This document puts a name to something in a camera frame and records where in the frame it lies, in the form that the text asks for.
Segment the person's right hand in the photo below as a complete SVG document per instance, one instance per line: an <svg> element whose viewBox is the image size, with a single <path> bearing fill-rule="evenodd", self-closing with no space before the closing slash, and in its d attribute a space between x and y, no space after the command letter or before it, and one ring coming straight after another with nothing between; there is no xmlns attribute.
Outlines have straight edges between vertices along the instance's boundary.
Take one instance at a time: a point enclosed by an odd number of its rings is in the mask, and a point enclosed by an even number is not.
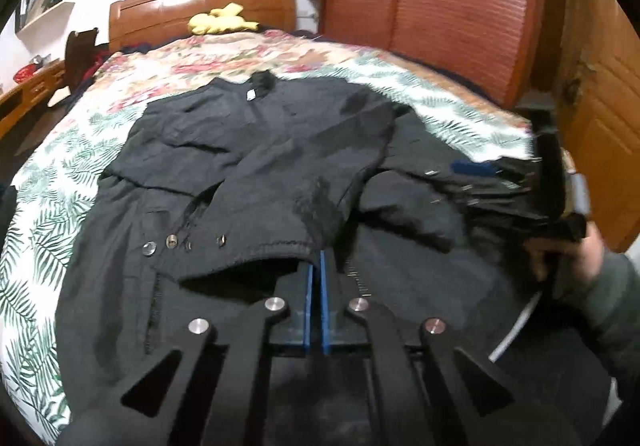
<svg viewBox="0 0 640 446"><path fill-rule="evenodd" d="M530 267L538 281L548 276L544 265L546 253L559 253L570 259L570 280L578 284L590 284L602 270L605 255L605 242L595 222L587 224L585 238L579 242L568 242L546 238L533 238L526 241L525 249L529 253Z"/></svg>

